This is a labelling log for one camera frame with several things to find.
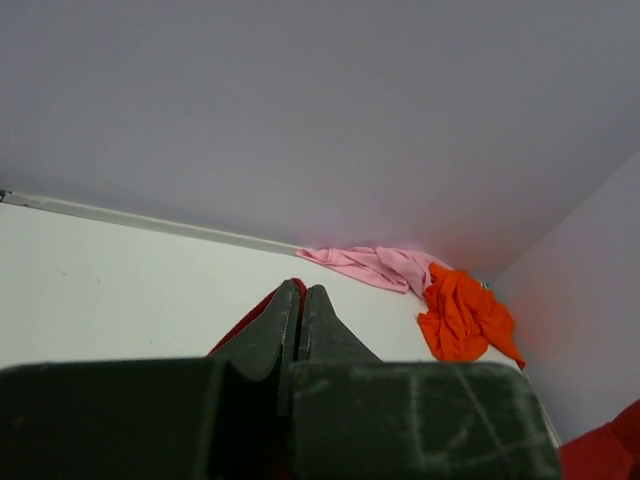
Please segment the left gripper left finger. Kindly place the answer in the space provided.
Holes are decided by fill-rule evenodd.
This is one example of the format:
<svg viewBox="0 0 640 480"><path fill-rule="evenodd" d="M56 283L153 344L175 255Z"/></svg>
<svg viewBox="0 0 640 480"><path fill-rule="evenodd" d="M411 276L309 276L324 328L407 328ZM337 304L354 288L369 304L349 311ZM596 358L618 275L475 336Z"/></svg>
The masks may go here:
<svg viewBox="0 0 640 480"><path fill-rule="evenodd" d="M5 479L286 479L301 283L279 285L203 357L1 372Z"/></svg>

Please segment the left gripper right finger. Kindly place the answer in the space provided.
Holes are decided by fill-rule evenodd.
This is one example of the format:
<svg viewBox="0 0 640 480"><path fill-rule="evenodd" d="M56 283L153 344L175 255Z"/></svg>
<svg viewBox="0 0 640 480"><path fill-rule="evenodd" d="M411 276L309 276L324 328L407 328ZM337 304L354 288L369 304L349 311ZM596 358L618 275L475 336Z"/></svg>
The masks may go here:
<svg viewBox="0 0 640 480"><path fill-rule="evenodd" d="M296 479L558 479L538 399L495 362L384 362L337 317L326 289L305 299L290 368Z"/></svg>

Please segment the dark red t shirt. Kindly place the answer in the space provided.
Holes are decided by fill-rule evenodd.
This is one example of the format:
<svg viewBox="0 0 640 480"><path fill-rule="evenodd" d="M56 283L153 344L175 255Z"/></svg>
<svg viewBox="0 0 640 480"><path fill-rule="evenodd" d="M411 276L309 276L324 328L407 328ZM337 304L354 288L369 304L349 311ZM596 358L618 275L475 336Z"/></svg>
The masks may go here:
<svg viewBox="0 0 640 480"><path fill-rule="evenodd" d="M311 287L301 281L301 321L296 342L296 357L287 367L289 391L286 453L290 471L291 381L290 368L298 359L303 307ZM635 479L639 475L639 408L632 405L613 421L592 430L562 447L555 447L562 475L558 479Z"/></svg>

